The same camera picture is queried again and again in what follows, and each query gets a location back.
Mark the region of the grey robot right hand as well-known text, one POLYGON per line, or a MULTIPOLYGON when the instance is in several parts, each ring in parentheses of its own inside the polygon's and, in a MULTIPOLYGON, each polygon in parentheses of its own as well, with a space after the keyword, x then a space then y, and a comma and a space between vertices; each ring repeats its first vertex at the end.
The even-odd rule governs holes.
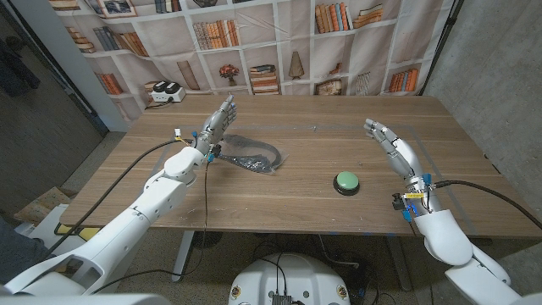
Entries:
POLYGON ((372 119, 366 119, 364 128, 384 150, 390 167, 403 180, 423 175, 423 168, 412 147, 392 129, 372 119))

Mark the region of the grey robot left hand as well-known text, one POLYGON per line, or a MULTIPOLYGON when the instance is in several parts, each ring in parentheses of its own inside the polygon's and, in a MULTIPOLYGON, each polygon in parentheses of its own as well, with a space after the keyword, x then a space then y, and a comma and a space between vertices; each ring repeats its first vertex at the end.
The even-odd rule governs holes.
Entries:
POLYGON ((191 146, 203 155, 207 155, 212 147, 223 139, 225 131, 235 121, 236 115, 234 96, 229 95, 220 108, 206 119, 202 131, 191 146))

